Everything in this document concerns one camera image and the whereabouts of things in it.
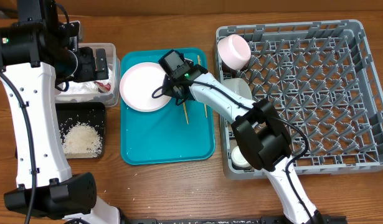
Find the wooden chopstick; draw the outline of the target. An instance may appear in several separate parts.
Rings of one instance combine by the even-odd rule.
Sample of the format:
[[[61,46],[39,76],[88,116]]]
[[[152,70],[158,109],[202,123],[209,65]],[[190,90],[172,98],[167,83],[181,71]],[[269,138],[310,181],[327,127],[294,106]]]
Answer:
[[[197,55],[197,62],[199,65],[201,65],[201,57],[200,55]],[[207,105],[204,104],[204,114],[205,114],[205,117],[207,118]]]
[[[189,124],[189,118],[188,118],[186,103],[183,102],[182,106],[183,106],[183,110],[184,110],[184,115],[185,115],[186,123]]]

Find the white paper wrapper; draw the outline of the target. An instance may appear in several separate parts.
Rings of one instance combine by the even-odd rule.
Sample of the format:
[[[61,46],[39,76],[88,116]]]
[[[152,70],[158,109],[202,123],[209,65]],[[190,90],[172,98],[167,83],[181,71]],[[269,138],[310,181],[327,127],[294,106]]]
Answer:
[[[108,79],[97,80],[83,83],[69,82],[67,91],[59,91],[55,89],[55,94],[72,95],[72,94],[97,94],[108,93],[111,90],[112,70],[108,69]]]

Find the large white plate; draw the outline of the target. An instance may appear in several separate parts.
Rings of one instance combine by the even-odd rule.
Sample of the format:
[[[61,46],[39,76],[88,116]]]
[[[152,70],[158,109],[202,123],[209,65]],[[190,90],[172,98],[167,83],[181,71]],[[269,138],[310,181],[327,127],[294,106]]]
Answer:
[[[130,67],[122,76],[120,95],[132,109],[140,112],[160,110],[171,100],[170,96],[153,98],[153,92],[163,85],[165,71],[158,63],[143,62]]]

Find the grey shallow bowl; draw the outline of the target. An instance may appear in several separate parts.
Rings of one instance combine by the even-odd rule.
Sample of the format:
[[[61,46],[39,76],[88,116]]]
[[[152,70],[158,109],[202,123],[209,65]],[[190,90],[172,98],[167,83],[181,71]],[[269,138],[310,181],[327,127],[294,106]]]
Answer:
[[[232,92],[246,98],[253,100],[252,92],[247,82],[242,78],[230,78],[222,82],[224,86],[230,89]]]

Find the pink bowl with rice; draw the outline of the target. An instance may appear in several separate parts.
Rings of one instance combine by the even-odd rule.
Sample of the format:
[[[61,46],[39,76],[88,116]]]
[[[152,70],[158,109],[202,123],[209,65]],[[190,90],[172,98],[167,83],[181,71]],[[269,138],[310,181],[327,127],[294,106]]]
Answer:
[[[226,66],[233,70],[241,70],[252,56],[247,41],[237,34],[219,40],[217,51]]]

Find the pile of white rice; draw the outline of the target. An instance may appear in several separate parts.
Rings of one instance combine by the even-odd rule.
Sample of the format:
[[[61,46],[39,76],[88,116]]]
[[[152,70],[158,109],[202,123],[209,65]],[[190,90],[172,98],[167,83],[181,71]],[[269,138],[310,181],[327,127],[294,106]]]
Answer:
[[[103,121],[79,121],[64,118],[59,121],[60,138],[67,159],[94,159],[103,154],[105,125]]]

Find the white cup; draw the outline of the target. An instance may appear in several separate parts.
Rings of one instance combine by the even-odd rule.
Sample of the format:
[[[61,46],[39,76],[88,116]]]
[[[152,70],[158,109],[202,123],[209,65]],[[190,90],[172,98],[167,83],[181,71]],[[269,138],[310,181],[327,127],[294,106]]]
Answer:
[[[232,166],[237,170],[250,170],[252,166],[247,162],[247,160],[242,155],[240,148],[235,146],[230,153],[230,160]]]

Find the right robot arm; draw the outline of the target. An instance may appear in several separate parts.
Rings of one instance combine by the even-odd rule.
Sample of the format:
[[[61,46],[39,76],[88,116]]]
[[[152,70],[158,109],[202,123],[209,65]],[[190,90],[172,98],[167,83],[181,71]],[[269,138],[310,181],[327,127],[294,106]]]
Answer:
[[[303,140],[303,131],[280,118],[267,99],[254,101],[244,98],[218,82],[206,68],[188,60],[177,50],[170,50],[158,61],[165,72],[161,87],[152,97],[163,95],[181,105],[187,100],[203,103],[224,117],[230,124],[241,154],[256,170],[265,173],[290,223],[324,223],[323,216],[308,198],[293,163],[288,128]]]

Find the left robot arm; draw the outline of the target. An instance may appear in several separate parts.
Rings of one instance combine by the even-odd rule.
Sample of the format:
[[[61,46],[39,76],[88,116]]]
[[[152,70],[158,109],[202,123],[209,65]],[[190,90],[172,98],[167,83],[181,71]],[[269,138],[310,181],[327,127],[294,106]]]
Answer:
[[[55,107],[60,84],[108,78],[103,49],[80,47],[80,24],[60,22],[55,1],[18,1],[17,22],[0,28],[0,79],[9,100],[17,149],[17,187],[8,210],[66,223],[126,223],[97,194],[93,175],[73,175]]]

